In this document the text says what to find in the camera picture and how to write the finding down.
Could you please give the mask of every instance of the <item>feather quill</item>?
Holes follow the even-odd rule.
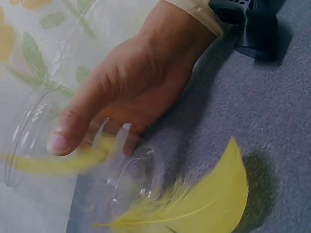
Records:
[[[52,177],[79,175],[103,163],[115,149],[114,139],[103,136],[99,145],[94,148],[80,150],[76,158],[32,158],[23,156],[0,156],[16,170]]]
[[[245,210],[248,183],[234,138],[216,167],[194,188],[177,179],[157,199],[142,197],[110,224],[113,233],[230,233]]]

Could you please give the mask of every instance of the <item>fingernail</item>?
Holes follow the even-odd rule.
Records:
[[[69,141],[59,133],[53,133],[48,142],[47,149],[55,154],[62,154],[69,149]]]

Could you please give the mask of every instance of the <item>beige sleeve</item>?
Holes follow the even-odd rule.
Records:
[[[210,0],[165,0],[188,12],[217,37],[223,37],[226,27],[208,6]]]

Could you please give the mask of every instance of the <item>black object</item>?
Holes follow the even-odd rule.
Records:
[[[236,51],[257,60],[275,60],[278,23],[263,0],[210,0],[209,6],[222,22],[241,27]]]

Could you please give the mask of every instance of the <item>plastic cup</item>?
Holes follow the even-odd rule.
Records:
[[[93,140],[86,138],[83,144],[98,150],[102,135],[113,138],[115,150],[109,152],[104,162],[82,174],[66,176],[46,172],[46,165],[40,162],[36,164],[36,168],[41,166],[40,172],[24,171],[20,165],[25,160],[49,159],[62,164],[79,158],[79,150],[68,156],[56,156],[46,147],[57,117],[68,101],[62,93],[44,87],[35,89],[26,97],[0,154],[2,178],[7,188],[27,200],[40,216],[41,222],[37,224],[44,229],[38,232],[105,232],[105,229],[92,228],[92,225],[110,222],[142,195],[159,194],[163,183],[163,162],[156,148],[112,120],[102,119],[102,123],[90,125],[88,135],[93,134]],[[138,146],[131,156],[126,156],[123,147],[129,138],[137,141]],[[27,230],[31,223],[23,223],[18,217],[11,217],[8,221],[5,226],[8,233],[16,232],[14,227],[18,225],[20,228],[21,224],[25,225],[25,233],[35,233],[31,228]]]

